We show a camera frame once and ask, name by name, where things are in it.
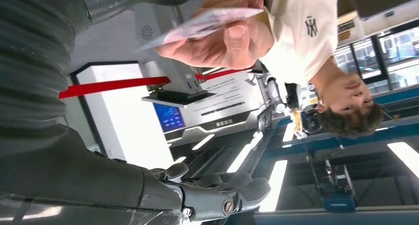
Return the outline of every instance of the robotic arm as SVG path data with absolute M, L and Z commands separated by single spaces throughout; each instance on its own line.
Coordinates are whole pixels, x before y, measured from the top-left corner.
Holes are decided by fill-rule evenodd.
M 149 171 L 91 153 L 56 122 L 76 34 L 138 2 L 186 1 L 0 0 L 0 224 L 177 225 L 258 206 L 265 179 L 176 183 L 173 168 Z

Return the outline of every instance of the robotic hand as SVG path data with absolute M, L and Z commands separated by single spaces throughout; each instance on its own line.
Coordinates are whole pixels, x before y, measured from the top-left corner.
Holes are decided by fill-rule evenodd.
M 247 172 L 234 174 L 227 182 L 219 175 L 210 174 L 200 180 L 181 183 L 169 181 L 187 172 L 184 163 L 157 172 L 156 178 L 175 191 L 182 199 L 184 221 L 208 221 L 222 219 L 231 214 L 250 211 L 259 206 L 270 191 L 265 178 L 252 179 Z

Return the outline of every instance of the metal screw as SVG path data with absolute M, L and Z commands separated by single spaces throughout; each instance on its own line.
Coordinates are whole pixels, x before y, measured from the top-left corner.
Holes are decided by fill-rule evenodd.
M 190 209 L 190 208 L 184 208 L 184 209 L 182 210 L 182 214 L 183 214 L 185 217 L 190 217 L 190 216 L 192 215 L 192 209 Z
M 226 199 L 223 204 L 223 213 L 228 216 L 233 212 L 233 201 Z

